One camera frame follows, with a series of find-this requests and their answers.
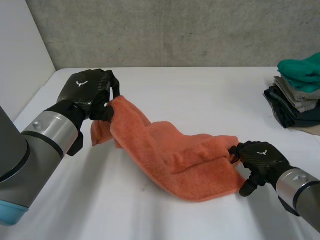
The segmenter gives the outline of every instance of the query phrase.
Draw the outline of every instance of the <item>silver cylindrical joint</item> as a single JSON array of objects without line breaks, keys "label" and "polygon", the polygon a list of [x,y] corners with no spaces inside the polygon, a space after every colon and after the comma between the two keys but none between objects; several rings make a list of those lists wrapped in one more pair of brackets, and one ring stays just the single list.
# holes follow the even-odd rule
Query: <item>silver cylindrical joint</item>
[{"label": "silver cylindrical joint", "polygon": [[68,118],[53,111],[42,112],[22,134],[38,135],[39,138],[44,136],[52,140],[62,150],[63,156],[79,135],[76,126]]},{"label": "silver cylindrical joint", "polygon": [[282,200],[296,210],[296,194],[301,188],[312,182],[319,182],[319,180],[299,168],[290,169],[277,181],[276,192]]}]

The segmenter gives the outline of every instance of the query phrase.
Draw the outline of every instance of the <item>white table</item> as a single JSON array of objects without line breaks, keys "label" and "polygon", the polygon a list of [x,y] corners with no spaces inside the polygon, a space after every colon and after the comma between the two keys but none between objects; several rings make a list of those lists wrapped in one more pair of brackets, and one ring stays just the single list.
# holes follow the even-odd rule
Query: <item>white table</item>
[{"label": "white table", "polygon": [[[56,72],[16,120],[19,130],[55,104],[69,76],[83,70]],[[152,122],[170,121],[187,135],[267,141],[294,166],[320,178],[319,138],[283,129],[263,96],[278,75],[276,67],[112,70],[121,94]],[[92,147],[91,123],[82,127],[83,149],[63,159],[17,225],[0,227],[1,240],[320,239],[303,219],[283,209],[271,186],[247,198],[231,194],[203,203],[166,193],[113,142]]]}]

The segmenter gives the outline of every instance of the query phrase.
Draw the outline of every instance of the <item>towel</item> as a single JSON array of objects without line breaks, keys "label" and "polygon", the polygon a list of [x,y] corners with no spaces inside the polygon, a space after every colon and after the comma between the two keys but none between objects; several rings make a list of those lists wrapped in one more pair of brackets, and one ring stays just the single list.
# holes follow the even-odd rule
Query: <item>towel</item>
[{"label": "towel", "polygon": [[113,138],[167,192],[202,202],[235,193],[244,184],[228,152],[238,144],[235,136],[183,135],[169,122],[151,123],[123,96],[109,106],[114,109],[111,123],[92,123],[92,145]]},{"label": "towel", "polygon": [[286,99],[291,103],[291,105],[295,109],[297,109],[300,113],[310,111],[317,106],[318,100],[302,100],[302,101],[296,100],[290,89],[290,88],[292,89],[294,88],[292,86],[289,87],[290,83],[288,83],[282,77],[275,76],[274,83],[279,87],[279,89],[282,91],[282,93],[285,95]]},{"label": "towel", "polygon": [[288,80],[286,80],[283,76],[282,76],[282,79],[283,79],[283,86],[285,85],[288,90],[291,92],[292,96],[294,97],[295,100],[297,100],[298,102],[303,102],[303,101],[306,101],[306,100],[320,100],[320,89],[314,91],[314,92],[311,92],[311,93],[307,93],[307,92],[304,92],[304,91],[299,91],[299,90],[296,90],[289,82]]},{"label": "towel", "polygon": [[304,60],[283,60],[278,71],[295,89],[312,93],[320,89],[320,52]]},{"label": "towel", "polygon": [[284,128],[308,128],[320,125],[320,105],[314,109],[300,113],[287,100],[277,86],[269,87],[264,95],[272,105],[273,110]]}]

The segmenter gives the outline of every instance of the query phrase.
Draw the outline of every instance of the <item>black cloth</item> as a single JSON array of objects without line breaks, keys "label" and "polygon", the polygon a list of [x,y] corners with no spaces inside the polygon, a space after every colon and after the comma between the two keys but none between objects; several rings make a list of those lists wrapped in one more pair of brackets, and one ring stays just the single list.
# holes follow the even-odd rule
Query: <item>black cloth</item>
[{"label": "black cloth", "polygon": [[266,99],[271,103],[274,112],[284,128],[307,128],[320,125],[320,104],[303,113],[295,109],[277,86],[264,91]]}]

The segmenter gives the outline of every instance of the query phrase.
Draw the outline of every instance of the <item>gray cloth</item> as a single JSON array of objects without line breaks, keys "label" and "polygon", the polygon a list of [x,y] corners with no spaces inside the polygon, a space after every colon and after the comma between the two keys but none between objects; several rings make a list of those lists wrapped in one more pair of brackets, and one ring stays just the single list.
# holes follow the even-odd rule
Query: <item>gray cloth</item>
[{"label": "gray cloth", "polygon": [[317,106],[318,100],[307,100],[307,99],[299,99],[297,100],[294,96],[296,92],[303,93],[302,91],[295,90],[289,82],[287,82],[282,77],[275,76],[274,83],[279,87],[281,92],[285,95],[286,99],[291,103],[291,105],[297,109],[300,113],[304,113],[306,111],[310,111]]},{"label": "gray cloth", "polygon": [[294,99],[298,102],[303,102],[305,100],[320,100],[320,89],[311,93],[307,93],[304,91],[296,90],[284,77],[276,76],[275,78],[282,79],[282,85],[288,88]]}]

